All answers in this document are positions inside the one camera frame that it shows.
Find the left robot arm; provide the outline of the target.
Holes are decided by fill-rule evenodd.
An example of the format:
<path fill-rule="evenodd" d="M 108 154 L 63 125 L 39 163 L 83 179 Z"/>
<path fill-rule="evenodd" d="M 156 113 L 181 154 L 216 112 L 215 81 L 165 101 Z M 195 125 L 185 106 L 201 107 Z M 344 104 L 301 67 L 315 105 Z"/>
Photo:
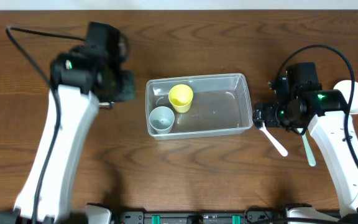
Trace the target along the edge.
<path fill-rule="evenodd" d="M 43 75 L 48 113 L 30 174 L 0 223 L 65 223 L 78 162 L 100 108 L 135 97 L 134 74 L 123 70 L 128 38 L 117 28 L 90 22 L 80 44 L 59 54 Z"/>

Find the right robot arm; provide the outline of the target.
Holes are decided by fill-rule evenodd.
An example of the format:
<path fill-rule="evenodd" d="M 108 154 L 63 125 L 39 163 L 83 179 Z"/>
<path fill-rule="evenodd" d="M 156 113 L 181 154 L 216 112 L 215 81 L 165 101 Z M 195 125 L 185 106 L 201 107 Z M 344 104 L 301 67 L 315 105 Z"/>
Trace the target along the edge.
<path fill-rule="evenodd" d="M 358 223 L 358 138 L 339 90 L 323 90 L 313 62 L 296 63 L 270 83 L 273 103 L 256 103 L 257 129 L 307 130 L 317 143 L 339 200 L 341 223 Z"/>

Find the yellow plastic cup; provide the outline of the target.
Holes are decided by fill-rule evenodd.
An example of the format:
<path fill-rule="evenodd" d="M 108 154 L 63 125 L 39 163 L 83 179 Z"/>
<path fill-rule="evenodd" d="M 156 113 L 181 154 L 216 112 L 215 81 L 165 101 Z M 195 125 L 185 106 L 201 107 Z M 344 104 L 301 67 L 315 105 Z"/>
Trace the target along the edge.
<path fill-rule="evenodd" d="M 168 94 L 168 100 L 178 113 L 186 113 L 193 100 L 193 90 L 185 84 L 175 85 Z"/>

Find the grey plastic cup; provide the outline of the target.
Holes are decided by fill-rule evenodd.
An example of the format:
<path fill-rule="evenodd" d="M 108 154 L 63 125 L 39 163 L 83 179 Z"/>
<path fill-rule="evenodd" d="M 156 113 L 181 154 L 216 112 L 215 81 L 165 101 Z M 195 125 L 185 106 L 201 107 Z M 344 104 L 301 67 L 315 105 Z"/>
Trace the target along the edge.
<path fill-rule="evenodd" d="M 168 134 L 175 122 L 174 112 L 166 106 L 159 106 L 149 115 L 149 123 L 158 134 Z"/>

